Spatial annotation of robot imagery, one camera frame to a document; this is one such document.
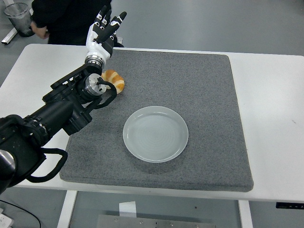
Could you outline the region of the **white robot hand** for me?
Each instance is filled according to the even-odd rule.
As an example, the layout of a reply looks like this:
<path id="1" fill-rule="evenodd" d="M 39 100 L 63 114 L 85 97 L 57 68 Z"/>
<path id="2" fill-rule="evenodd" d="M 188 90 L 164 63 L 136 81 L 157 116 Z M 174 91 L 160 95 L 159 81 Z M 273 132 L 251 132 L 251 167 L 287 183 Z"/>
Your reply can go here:
<path id="1" fill-rule="evenodd" d="M 106 62 L 111 57 L 116 32 L 127 15 L 127 12 L 124 11 L 111 19 L 111 12 L 104 6 L 90 26 L 86 39 L 88 50 L 86 59 L 93 57 Z"/>

